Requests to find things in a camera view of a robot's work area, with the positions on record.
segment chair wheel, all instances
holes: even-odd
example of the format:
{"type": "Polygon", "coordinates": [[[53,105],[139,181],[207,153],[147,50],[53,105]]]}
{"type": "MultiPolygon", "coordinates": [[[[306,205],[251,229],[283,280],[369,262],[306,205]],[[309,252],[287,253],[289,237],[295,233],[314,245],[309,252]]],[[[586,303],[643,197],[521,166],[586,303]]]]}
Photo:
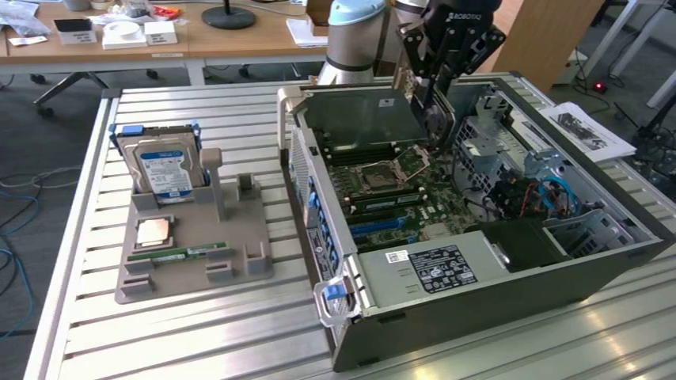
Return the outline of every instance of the chair wheel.
{"type": "Polygon", "coordinates": [[[161,75],[158,74],[158,71],[155,70],[147,70],[146,75],[149,78],[158,80],[161,78],[161,75]]]}
{"type": "Polygon", "coordinates": [[[43,75],[31,74],[31,82],[43,85],[45,83],[47,83],[47,79],[45,78],[43,75]]]}
{"type": "Polygon", "coordinates": [[[43,118],[46,118],[46,119],[49,119],[50,117],[53,117],[53,116],[54,116],[54,109],[53,109],[53,108],[50,108],[50,107],[47,107],[47,108],[38,107],[37,112],[38,112],[38,113],[39,113],[39,115],[41,115],[43,118]]]}
{"type": "Polygon", "coordinates": [[[249,79],[249,78],[251,78],[251,77],[253,77],[253,76],[251,76],[251,74],[250,74],[250,69],[249,69],[249,67],[242,67],[242,68],[241,68],[241,70],[239,70],[239,72],[241,72],[241,76],[242,76],[243,78],[247,78],[247,79],[249,79]]]}

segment slotted metal table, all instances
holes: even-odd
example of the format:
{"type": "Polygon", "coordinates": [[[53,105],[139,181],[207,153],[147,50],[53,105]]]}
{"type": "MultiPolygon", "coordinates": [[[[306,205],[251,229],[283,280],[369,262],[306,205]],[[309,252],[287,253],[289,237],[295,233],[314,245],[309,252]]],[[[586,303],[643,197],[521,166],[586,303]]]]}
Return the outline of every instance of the slotted metal table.
{"type": "MultiPolygon", "coordinates": [[[[523,78],[501,76],[538,108],[551,104],[523,78]]],[[[370,367],[331,371],[278,162],[277,92],[289,84],[129,89],[102,100],[26,379],[674,378],[673,249],[585,302],[370,367]],[[205,146],[222,148],[226,181],[251,172],[262,182],[275,276],[119,305],[133,184],[107,126],[194,119],[205,146]]],[[[629,165],[614,161],[603,169],[676,230],[674,204],[629,165]]]]}

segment blue cable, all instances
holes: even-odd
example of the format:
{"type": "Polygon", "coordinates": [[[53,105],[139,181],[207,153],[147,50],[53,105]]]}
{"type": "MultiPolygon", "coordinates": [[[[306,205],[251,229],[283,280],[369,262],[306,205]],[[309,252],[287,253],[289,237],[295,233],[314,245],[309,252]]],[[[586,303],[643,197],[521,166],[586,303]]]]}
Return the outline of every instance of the blue cable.
{"type": "Polygon", "coordinates": [[[543,203],[546,204],[547,208],[550,208],[551,210],[557,210],[557,206],[550,201],[550,199],[546,197],[546,195],[547,195],[547,189],[546,189],[546,184],[545,183],[547,181],[557,182],[563,187],[563,189],[567,191],[567,196],[569,196],[569,201],[567,202],[570,202],[573,204],[573,213],[575,215],[578,215],[578,213],[579,213],[579,203],[577,201],[577,196],[575,196],[575,193],[573,192],[571,185],[562,178],[555,177],[555,176],[545,177],[545,179],[541,181],[541,187],[539,187],[541,196],[542,196],[543,203]]]}
{"type": "Polygon", "coordinates": [[[13,329],[7,331],[3,336],[0,336],[0,342],[3,342],[14,334],[14,332],[18,331],[23,325],[26,325],[34,315],[34,295],[31,294],[31,285],[29,283],[29,277],[26,276],[26,270],[23,269],[21,259],[14,255],[13,251],[9,251],[7,249],[0,249],[0,252],[9,255],[10,259],[15,261],[19,268],[19,274],[22,275],[23,285],[26,286],[26,292],[29,294],[29,312],[26,313],[22,321],[19,321],[13,329]]]}
{"type": "Polygon", "coordinates": [[[0,196],[7,196],[10,198],[15,198],[18,200],[31,200],[33,202],[35,202],[35,208],[34,208],[34,214],[31,215],[31,217],[26,220],[26,222],[23,222],[19,226],[17,226],[13,230],[10,230],[9,232],[5,232],[2,233],[0,235],[5,235],[5,236],[9,236],[10,234],[14,234],[15,232],[18,232],[21,229],[23,229],[26,227],[27,224],[30,224],[37,215],[39,214],[39,208],[41,208],[41,202],[39,202],[39,199],[35,198],[34,196],[17,196],[14,194],[10,194],[9,192],[3,192],[0,191],[0,196]]]}

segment motherboard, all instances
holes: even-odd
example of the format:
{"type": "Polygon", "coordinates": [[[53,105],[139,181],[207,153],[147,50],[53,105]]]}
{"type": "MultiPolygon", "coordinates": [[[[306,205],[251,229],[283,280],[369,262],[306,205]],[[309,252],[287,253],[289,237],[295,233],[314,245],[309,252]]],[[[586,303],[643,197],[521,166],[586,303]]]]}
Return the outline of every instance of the motherboard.
{"type": "Polygon", "coordinates": [[[463,234],[478,223],[449,163],[419,144],[326,154],[359,252],[463,234]]]}

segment black lamp base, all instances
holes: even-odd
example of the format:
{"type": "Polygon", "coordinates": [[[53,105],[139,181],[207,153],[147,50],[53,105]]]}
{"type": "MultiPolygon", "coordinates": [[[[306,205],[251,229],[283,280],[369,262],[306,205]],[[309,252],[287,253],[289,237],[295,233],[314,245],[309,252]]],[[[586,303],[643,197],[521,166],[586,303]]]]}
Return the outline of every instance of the black lamp base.
{"type": "Polygon", "coordinates": [[[231,14],[227,14],[226,7],[218,6],[202,13],[202,20],[219,29],[243,29],[257,23],[257,15],[251,11],[237,7],[233,7],[231,14]]]}

